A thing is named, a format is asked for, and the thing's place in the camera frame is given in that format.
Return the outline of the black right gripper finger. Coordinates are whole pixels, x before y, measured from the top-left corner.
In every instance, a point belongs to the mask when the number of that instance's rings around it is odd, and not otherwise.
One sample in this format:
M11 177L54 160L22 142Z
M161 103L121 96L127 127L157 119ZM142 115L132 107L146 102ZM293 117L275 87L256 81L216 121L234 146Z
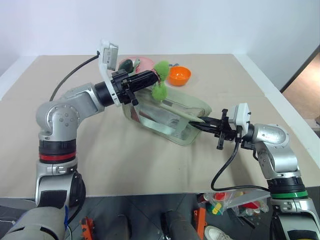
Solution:
M191 121L191 125L220 125L222 120L208 116L199 117L200 121Z
M205 122L192 122L191 125L203 132L214 134L216 137L219 136L219 129L214 125Z

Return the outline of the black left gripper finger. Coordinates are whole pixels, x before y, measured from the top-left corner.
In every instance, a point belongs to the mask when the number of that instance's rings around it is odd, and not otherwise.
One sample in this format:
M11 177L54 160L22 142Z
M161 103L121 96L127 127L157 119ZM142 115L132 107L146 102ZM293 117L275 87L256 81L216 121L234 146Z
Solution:
M151 71L145 70L143 72L132 75L128 78L130 86L151 86L159 80L158 75Z
M154 79L143 79L143 80L133 80L130 83L130 90L134 93L137 92L139 90L148 88L150 86L155 85L158 82L158 80L154 80Z

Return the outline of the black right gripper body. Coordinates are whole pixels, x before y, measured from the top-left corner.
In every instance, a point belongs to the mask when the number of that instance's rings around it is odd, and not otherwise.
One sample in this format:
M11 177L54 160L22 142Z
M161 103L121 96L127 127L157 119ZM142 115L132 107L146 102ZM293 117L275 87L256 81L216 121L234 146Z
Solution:
M216 147L218 150L224 149L224 141L235 141L238 144L242 141L242 127L237 126L236 130L233 130L229 124L227 113L228 109L224 108L221 118L213 121L216 127L214 136L218 138Z

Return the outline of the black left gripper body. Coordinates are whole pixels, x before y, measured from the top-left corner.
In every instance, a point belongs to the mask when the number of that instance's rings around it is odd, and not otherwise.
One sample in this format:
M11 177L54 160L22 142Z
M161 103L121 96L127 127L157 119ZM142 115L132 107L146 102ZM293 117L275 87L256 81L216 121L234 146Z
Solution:
M129 74L125 70L121 69L113 72L111 76L111 83L119 102L124 105L138 105L139 102L135 95L138 88L135 85L136 82L129 77Z

